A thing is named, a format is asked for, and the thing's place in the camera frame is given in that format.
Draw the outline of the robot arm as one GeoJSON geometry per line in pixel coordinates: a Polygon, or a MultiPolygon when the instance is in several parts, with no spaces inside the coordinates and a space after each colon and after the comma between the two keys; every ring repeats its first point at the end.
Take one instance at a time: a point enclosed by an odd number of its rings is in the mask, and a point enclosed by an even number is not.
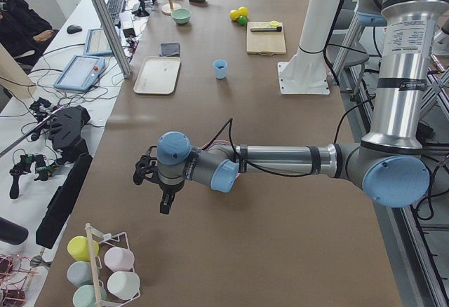
{"type": "Polygon", "coordinates": [[[239,175],[253,171],[345,179],[387,207],[405,207],[429,193],[431,176],[416,132],[436,23],[447,9],[448,0],[359,1],[360,18],[375,18],[387,33],[370,130],[358,144],[199,148],[181,132],[162,135],[152,164],[152,181],[163,191],[160,211],[170,212],[187,180],[226,193],[239,175]]]}

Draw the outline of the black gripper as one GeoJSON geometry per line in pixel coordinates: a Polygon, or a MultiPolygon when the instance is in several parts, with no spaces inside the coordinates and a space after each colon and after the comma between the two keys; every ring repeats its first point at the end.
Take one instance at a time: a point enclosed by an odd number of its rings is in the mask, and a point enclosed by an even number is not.
{"type": "Polygon", "coordinates": [[[161,198],[159,212],[161,214],[169,214],[173,201],[174,201],[174,193],[180,191],[185,185],[185,181],[183,178],[176,179],[159,179],[159,187],[163,191],[163,195],[161,198]]]}

